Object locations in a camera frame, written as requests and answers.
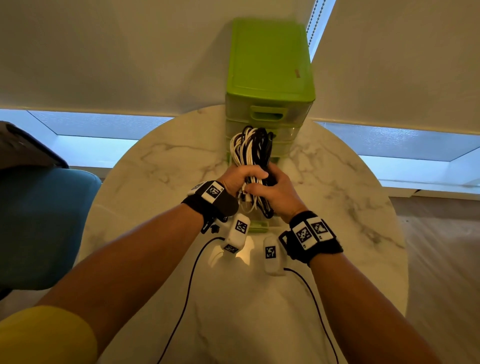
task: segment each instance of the yellow shirt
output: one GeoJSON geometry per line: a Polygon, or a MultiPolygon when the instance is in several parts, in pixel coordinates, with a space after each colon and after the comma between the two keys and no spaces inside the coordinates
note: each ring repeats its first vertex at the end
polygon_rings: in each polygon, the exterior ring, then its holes
{"type": "Polygon", "coordinates": [[[94,364],[96,338],[78,315],[37,306],[0,321],[0,363],[94,364]]]}

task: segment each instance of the wooden floor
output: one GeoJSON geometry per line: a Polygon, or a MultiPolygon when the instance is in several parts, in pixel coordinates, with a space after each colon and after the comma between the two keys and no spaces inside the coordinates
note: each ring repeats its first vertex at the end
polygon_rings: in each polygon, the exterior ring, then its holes
{"type": "Polygon", "coordinates": [[[407,240],[407,318],[444,363],[480,363],[480,202],[391,200],[407,240]]]}

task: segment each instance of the hand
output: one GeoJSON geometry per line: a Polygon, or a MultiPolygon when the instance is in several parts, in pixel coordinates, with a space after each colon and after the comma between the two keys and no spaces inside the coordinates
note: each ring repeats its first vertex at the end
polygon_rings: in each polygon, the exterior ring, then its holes
{"type": "Polygon", "coordinates": [[[277,184],[267,187],[259,183],[250,183],[245,191],[255,196],[265,197],[273,210],[287,224],[296,214],[308,211],[307,207],[297,195],[290,178],[273,163],[268,164],[268,170],[275,176],[277,184]]]}
{"type": "Polygon", "coordinates": [[[229,194],[237,197],[237,192],[243,186],[247,177],[256,177],[263,180],[268,177],[268,173],[257,165],[237,167],[235,164],[232,164],[217,181],[225,187],[229,194]]]}

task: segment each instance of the blue chair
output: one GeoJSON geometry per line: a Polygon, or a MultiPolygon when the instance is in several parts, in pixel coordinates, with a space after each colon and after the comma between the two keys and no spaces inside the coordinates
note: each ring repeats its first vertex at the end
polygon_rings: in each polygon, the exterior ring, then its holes
{"type": "Polygon", "coordinates": [[[100,186],[68,167],[0,170],[0,300],[11,290],[50,288],[72,268],[100,186]]]}

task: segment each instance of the round table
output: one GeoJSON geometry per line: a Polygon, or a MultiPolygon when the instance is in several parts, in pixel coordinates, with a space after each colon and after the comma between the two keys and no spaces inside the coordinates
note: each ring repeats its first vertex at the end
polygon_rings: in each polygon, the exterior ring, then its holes
{"type": "MultiPolygon", "coordinates": [[[[225,108],[178,116],[136,143],[108,174],[86,222],[79,259],[177,205],[198,182],[227,168],[225,108]]],[[[346,256],[405,314],[407,252],[395,211],[363,161],[322,126],[306,120],[279,167],[306,205],[338,236],[346,256]]],[[[269,234],[287,226],[278,218],[269,234]]],[[[152,299],[125,325],[100,362],[156,363],[185,301],[193,262],[213,235],[199,235],[152,299]]],[[[188,307],[162,363],[334,363],[313,300],[291,272],[264,272],[263,240],[249,234],[235,257],[217,243],[203,252],[188,307]]],[[[310,269],[288,260],[318,292],[310,269]]],[[[321,308],[324,321],[325,314],[321,308]]],[[[335,342],[330,327],[330,337],[335,342]]],[[[335,342],[340,361],[346,363],[335,342]]]]}

